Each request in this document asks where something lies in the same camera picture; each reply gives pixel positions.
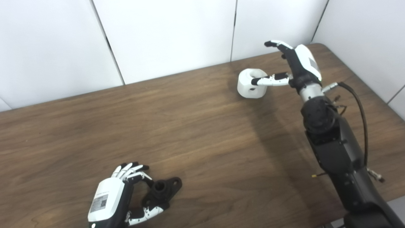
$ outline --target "silver metal cylinder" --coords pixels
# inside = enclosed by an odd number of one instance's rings
[[[319,84],[313,83],[300,90],[300,96],[302,101],[305,103],[311,98],[324,96],[322,92],[322,87]]]

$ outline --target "white cylindrical object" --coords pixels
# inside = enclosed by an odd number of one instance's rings
[[[252,79],[266,77],[266,72],[260,69],[245,69],[239,74],[238,92],[245,98],[261,98],[266,93],[267,86],[254,86]]]

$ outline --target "cable connector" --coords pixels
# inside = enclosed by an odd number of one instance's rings
[[[337,82],[333,82],[332,84],[325,86],[322,89],[322,92],[327,93],[327,92],[331,91],[333,88],[335,88],[336,86],[338,86]]]
[[[319,176],[323,176],[323,175],[326,175],[326,174],[327,174],[326,172],[323,172],[323,173],[320,173],[320,174],[311,175],[311,177],[319,177]]]
[[[371,169],[367,168],[367,172],[369,173],[370,176],[372,176],[376,181],[379,181],[381,183],[383,183],[385,181],[385,179],[382,177],[381,174],[378,174],[374,171],[372,171]]]

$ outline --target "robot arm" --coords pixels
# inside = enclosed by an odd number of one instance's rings
[[[338,85],[349,87],[333,83],[322,89],[319,68],[304,45],[295,49],[281,41],[268,41],[265,45],[277,47],[291,68],[292,75],[283,80],[288,80],[304,102],[301,114],[305,133],[319,165],[329,175],[343,206],[349,211],[344,219],[346,228],[405,228],[371,182],[367,159],[346,119],[324,94]],[[276,84],[271,78],[255,78],[252,85]]]

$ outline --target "black cable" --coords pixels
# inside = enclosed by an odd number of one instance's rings
[[[337,83],[340,87],[345,88],[349,91],[354,98],[356,99],[358,108],[360,109],[361,119],[363,120],[363,131],[364,131],[364,165],[367,166],[367,159],[369,157],[369,134],[367,132],[367,122],[366,122],[366,115],[364,113],[363,106],[361,105],[360,98],[357,96],[356,92],[344,82]]]

